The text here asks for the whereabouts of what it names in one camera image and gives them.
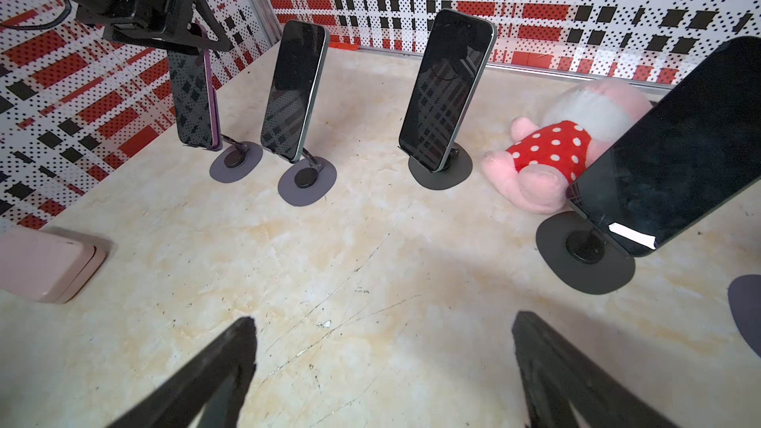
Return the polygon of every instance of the plaid wallpaper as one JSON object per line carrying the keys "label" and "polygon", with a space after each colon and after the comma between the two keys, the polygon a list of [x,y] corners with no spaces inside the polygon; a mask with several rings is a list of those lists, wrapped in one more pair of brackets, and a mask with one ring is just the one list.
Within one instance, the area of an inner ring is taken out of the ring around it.
{"label": "plaid wallpaper", "polygon": [[270,0],[281,23],[332,39],[421,52],[451,7],[499,26],[491,61],[676,83],[719,43],[759,34],[759,0]]}
{"label": "plaid wallpaper", "polygon": [[[208,0],[233,42],[212,54],[220,87],[269,47],[249,0]],[[54,0],[0,0],[11,25],[49,22]],[[0,28],[0,233],[40,228],[174,123],[166,53],[74,21]]]}

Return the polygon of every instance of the plush toy's red polka dot outfit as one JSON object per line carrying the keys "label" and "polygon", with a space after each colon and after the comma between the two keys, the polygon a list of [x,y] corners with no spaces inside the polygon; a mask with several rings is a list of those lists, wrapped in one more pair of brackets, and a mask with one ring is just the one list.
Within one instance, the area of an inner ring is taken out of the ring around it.
{"label": "plush toy's red polka dot outfit", "polygon": [[587,170],[587,148],[591,138],[586,130],[570,120],[551,124],[510,146],[515,170],[531,164],[557,168],[571,183]]}

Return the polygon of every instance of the white sticker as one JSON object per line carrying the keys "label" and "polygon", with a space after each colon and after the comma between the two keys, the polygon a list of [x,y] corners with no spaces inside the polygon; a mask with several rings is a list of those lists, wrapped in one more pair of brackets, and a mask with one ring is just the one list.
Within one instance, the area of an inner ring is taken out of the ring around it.
{"label": "white sticker", "polygon": [[640,233],[636,230],[630,229],[628,226],[623,226],[621,224],[610,224],[608,225],[608,230],[610,230],[613,233],[616,233],[617,235],[621,235],[624,238],[628,238],[632,240],[633,242],[640,243],[641,245],[647,246],[651,250],[655,250],[655,237],[646,235],[645,233]]}

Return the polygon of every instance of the pink case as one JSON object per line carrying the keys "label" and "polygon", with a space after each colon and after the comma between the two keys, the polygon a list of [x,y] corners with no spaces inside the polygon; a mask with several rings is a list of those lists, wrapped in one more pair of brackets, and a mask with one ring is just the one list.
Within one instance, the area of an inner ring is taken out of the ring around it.
{"label": "pink case", "polygon": [[106,256],[93,245],[16,225],[0,236],[0,288],[28,300],[63,304]]}

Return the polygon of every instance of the phone stand base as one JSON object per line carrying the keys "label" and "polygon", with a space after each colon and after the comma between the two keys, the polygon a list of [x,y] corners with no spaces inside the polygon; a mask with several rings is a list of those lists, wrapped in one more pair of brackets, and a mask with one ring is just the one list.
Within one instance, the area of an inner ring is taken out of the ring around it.
{"label": "phone stand base", "polygon": [[736,278],[729,285],[727,298],[737,330],[761,357],[761,274]]}
{"label": "phone stand base", "polygon": [[323,165],[319,172],[310,166],[309,159],[301,159],[280,177],[278,194],[290,205],[312,205],[336,183],[338,174],[333,164],[322,157],[315,159]]}
{"label": "phone stand base", "polygon": [[561,281],[587,294],[607,294],[632,280],[635,262],[576,212],[550,216],[537,229],[537,249]]}
{"label": "phone stand base", "polygon": [[416,181],[430,190],[446,190],[465,181],[473,170],[473,160],[460,144],[455,143],[450,151],[449,167],[440,172],[431,172],[423,165],[409,158],[407,166]]}
{"label": "phone stand base", "polygon": [[259,164],[262,160],[261,146],[258,144],[243,141],[241,146],[248,148],[245,154],[241,155],[241,151],[235,146],[230,146],[222,151],[212,163],[212,166],[208,169],[208,174],[212,178],[223,184],[230,184],[237,182],[243,177],[248,176],[249,173]]}

